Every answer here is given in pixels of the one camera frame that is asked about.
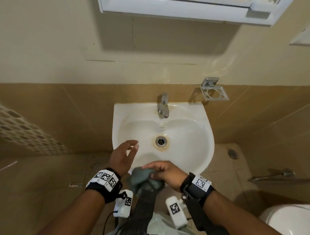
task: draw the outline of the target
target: soap dish holder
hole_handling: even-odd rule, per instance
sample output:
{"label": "soap dish holder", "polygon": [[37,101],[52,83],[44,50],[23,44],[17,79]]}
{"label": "soap dish holder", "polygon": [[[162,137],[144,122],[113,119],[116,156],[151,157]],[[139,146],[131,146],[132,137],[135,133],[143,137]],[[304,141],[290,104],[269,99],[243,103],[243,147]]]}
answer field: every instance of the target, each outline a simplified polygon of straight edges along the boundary
{"label": "soap dish holder", "polygon": [[[223,86],[216,86],[219,78],[216,77],[206,77],[202,84],[200,85],[200,89],[205,100],[229,100],[224,87]],[[217,98],[212,97],[209,94],[209,91],[218,92]]]}

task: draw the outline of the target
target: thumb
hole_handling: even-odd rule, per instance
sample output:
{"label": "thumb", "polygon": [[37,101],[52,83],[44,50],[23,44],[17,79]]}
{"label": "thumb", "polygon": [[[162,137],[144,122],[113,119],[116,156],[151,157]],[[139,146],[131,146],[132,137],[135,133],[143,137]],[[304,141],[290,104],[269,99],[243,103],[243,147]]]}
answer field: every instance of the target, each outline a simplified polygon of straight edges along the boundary
{"label": "thumb", "polygon": [[135,158],[135,155],[137,154],[139,149],[139,145],[136,144],[135,146],[132,147],[132,149],[130,150],[129,154],[128,154],[128,158],[133,161]]}
{"label": "thumb", "polygon": [[150,174],[150,178],[152,180],[163,180],[165,181],[165,172],[164,171],[158,171]]}

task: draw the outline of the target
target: forearm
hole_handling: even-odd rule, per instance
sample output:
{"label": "forearm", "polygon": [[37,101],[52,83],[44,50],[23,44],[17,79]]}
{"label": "forearm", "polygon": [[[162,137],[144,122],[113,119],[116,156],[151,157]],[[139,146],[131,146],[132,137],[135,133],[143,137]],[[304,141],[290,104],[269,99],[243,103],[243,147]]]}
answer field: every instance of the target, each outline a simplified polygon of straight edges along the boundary
{"label": "forearm", "polygon": [[217,191],[213,191],[207,197],[203,210],[214,224],[224,226],[230,235],[280,235]]}
{"label": "forearm", "polygon": [[105,201],[95,190],[86,190],[38,235],[87,235],[95,226]]}

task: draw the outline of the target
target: hand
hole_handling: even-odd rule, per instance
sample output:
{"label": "hand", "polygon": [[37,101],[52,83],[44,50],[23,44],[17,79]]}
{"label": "hand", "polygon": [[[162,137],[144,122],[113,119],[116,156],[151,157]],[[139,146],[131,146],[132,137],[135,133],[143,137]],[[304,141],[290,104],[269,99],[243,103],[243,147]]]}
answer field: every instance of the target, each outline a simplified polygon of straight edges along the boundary
{"label": "hand", "polygon": [[150,174],[153,180],[163,180],[167,185],[172,187],[175,191],[180,192],[180,187],[183,181],[188,176],[170,161],[156,161],[146,164],[142,169],[152,168],[157,172]]}
{"label": "hand", "polygon": [[[138,149],[137,140],[127,140],[120,144],[111,154],[109,167],[123,177],[129,171]],[[131,150],[128,156],[126,153],[127,150]]]}

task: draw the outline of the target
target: person's right arm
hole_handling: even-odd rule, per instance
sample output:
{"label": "person's right arm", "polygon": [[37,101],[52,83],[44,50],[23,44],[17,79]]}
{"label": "person's right arm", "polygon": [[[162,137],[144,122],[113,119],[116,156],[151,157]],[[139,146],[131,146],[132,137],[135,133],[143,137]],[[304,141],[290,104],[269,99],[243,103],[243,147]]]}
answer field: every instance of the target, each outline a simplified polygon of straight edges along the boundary
{"label": "person's right arm", "polygon": [[[154,180],[165,181],[177,192],[180,192],[180,186],[188,176],[170,161],[151,162],[142,168],[155,169],[156,172],[150,177]],[[214,224],[225,227],[230,235],[280,235],[272,227],[215,190],[207,197],[203,210]]]}

